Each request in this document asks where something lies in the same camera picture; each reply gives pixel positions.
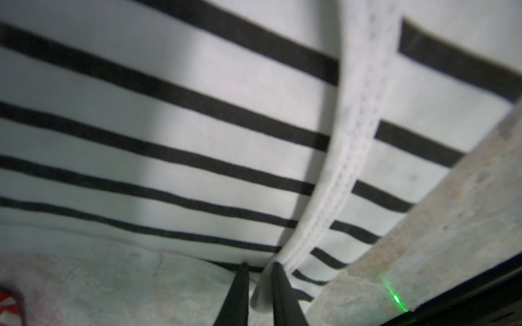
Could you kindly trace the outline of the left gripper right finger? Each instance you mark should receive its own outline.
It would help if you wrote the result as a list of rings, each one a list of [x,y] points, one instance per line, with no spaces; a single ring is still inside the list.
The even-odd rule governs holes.
[[[273,264],[271,289],[275,326],[309,326],[284,267],[280,263]]]

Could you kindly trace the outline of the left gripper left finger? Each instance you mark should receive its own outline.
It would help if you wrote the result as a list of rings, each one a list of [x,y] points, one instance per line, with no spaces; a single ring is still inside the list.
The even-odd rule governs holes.
[[[243,263],[235,274],[213,326],[247,326],[250,301],[250,275]]]

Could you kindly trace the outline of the black white striped tank top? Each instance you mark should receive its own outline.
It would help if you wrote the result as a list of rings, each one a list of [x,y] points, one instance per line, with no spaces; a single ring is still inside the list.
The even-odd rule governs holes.
[[[520,1],[2,1],[1,250],[309,304],[520,99]]]

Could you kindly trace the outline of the red white striped tank top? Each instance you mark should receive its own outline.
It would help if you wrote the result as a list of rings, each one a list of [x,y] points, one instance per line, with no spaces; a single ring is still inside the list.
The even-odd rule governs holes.
[[[23,317],[17,299],[8,291],[1,290],[0,325],[23,326]]]

